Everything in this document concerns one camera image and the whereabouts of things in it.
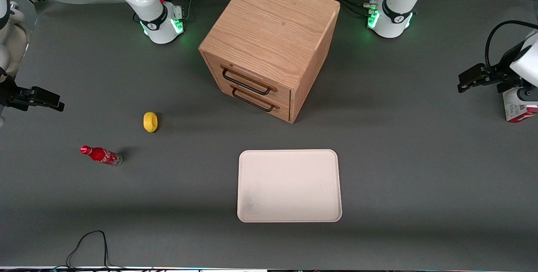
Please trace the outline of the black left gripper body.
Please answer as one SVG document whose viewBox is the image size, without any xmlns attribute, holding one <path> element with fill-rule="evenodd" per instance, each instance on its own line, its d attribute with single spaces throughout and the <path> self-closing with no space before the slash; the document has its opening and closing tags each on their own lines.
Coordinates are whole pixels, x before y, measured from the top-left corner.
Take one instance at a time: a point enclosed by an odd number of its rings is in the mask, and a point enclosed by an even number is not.
<svg viewBox="0 0 538 272">
<path fill-rule="evenodd" d="M 526 81 L 511 69 L 510 65 L 515 61 L 523 47 L 523 42 L 519 42 L 509 49 L 495 65 L 486 64 L 489 76 L 485 81 L 485 86 L 496 84 L 498 92 L 505 92 L 512 88 L 522 88 L 526 86 Z"/>
</svg>

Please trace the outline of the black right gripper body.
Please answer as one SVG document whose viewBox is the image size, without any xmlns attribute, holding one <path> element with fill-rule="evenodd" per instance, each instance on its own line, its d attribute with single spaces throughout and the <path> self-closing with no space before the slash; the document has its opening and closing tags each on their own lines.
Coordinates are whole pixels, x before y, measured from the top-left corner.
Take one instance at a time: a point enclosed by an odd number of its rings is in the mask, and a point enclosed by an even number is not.
<svg viewBox="0 0 538 272">
<path fill-rule="evenodd" d="M 27 111 L 32 100 L 33 90 L 19 87 L 12 77 L 6 77 L 0 83 L 0 103 L 20 111 Z"/>
</svg>

